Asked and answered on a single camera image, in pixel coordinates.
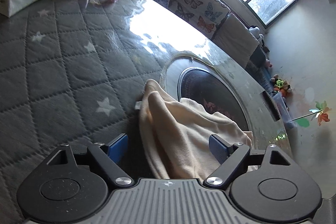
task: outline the green stem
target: green stem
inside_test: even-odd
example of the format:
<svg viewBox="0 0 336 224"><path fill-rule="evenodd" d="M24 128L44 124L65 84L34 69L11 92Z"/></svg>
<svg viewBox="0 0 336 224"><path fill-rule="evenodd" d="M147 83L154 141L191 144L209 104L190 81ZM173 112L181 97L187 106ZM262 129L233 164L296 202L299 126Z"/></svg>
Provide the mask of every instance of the green stem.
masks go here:
<svg viewBox="0 0 336 224"><path fill-rule="evenodd" d="M307 114L307 115L304 115L304 116L295 118L295 119L293 119L293 121L298 120L298 119L301 119L301 118L305 118L305 117L308 117L308 116L311 116L311 115L314 115L314 114L317 114L317 113L321 113L321 112L322 112L322 110L317 111L317 112L313 112L313 113L310 113L310 114Z"/></svg>

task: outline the crosshair logo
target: crosshair logo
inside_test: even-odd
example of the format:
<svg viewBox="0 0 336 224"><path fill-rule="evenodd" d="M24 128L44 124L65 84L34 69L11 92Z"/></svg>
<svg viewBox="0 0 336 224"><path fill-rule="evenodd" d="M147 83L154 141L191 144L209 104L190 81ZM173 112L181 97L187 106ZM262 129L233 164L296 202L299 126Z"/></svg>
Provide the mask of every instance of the crosshair logo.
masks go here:
<svg viewBox="0 0 336 224"><path fill-rule="evenodd" d="M173 185L174 183L173 182L171 182L171 181L166 181L165 183L164 183L164 185L166 185L166 186L171 186L171 185Z"/></svg>

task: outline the white star pattern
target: white star pattern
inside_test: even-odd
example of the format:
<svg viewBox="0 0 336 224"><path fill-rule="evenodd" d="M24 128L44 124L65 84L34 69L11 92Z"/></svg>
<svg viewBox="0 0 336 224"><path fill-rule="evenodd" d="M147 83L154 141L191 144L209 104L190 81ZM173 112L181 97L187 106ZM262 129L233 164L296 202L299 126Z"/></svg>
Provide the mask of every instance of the white star pattern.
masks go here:
<svg viewBox="0 0 336 224"><path fill-rule="evenodd" d="M84 46L85 49L87 49L88 52L96 52L95 46L89 42L87 46Z"/></svg>
<svg viewBox="0 0 336 224"><path fill-rule="evenodd" d="M33 42L35 42L35 41L41 42L41 40L42 40L43 37L45 37L45 34L41 34L40 31L38 31L38 32L36 33L36 35L33 35L33 36L31 37L31 40L32 40Z"/></svg>
<svg viewBox="0 0 336 224"><path fill-rule="evenodd" d="M41 10L41 11L38 11L38 13L40 14L40 17L41 17L41 16L47 16L48 13L49 13L49 10L43 9L43 10Z"/></svg>
<svg viewBox="0 0 336 224"><path fill-rule="evenodd" d="M97 108L96 112L104 112L107 117L110 115L112 109L115 109L114 106L110 105L109 98L106 97L103 101L97 101L99 108Z"/></svg>
<svg viewBox="0 0 336 224"><path fill-rule="evenodd" d="M138 63L139 65L141 65L140 58L138 56L136 56L135 54L133 55L133 61L135 63Z"/></svg>

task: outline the pink stuffed toy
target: pink stuffed toy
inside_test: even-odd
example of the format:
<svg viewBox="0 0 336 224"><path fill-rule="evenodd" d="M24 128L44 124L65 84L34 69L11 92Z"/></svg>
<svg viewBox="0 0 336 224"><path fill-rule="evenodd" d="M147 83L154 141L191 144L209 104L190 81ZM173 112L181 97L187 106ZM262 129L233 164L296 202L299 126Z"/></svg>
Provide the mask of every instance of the pink stuffed toy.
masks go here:
<svg viewBox="0 0 336 224"><path fill-rule="evenodd" d="M264 66L265 66L265 68L272 68L273 67L273 65L271 64L271 61L268 60L267 58L266 58Z"/></svg>

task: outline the round table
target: round table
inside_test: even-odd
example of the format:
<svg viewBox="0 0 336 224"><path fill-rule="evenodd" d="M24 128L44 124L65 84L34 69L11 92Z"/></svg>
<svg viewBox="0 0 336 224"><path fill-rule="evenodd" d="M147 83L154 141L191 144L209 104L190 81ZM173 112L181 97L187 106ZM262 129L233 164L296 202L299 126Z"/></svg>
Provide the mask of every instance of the round table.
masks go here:
<svg viewBox="0 0 336 224"><path fill-rule="evenodd" d="M22 217L16 189L60 143L84 152L89 143L127 133L122 168L135 179L151 176L134 105L147 79L161 76L167 90L169 63L181 56L214 68L238 92L256 147L277 138L290 154L282 121L261 99L263 88L224 51L152 0L101 1L39 0L0 17L2 223Z"/></svg>

